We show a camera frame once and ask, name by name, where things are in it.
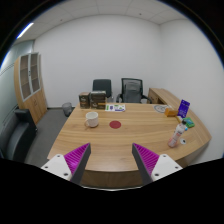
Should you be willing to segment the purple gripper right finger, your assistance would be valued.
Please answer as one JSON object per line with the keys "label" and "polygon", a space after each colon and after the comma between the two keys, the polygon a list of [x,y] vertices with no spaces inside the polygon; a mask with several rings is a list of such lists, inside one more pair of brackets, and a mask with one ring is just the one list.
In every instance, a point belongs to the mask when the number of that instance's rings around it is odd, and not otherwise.
{"label": "purple gripper right finger", "polygon": [[132,144],[132,154],[140,171],[143,185],[147,185],[182,169],[167,154],[158,155],[136,143]]}

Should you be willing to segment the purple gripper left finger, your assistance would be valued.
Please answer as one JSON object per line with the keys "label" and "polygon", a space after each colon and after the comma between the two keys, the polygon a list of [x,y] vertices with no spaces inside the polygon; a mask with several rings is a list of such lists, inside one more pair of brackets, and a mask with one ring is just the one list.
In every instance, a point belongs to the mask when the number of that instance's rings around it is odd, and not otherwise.
{"label": "purple gripper left finger", "polygon": [[79,185],[90,154],[91,145],[87,143],[66,155],[56,154],[42,169]]}

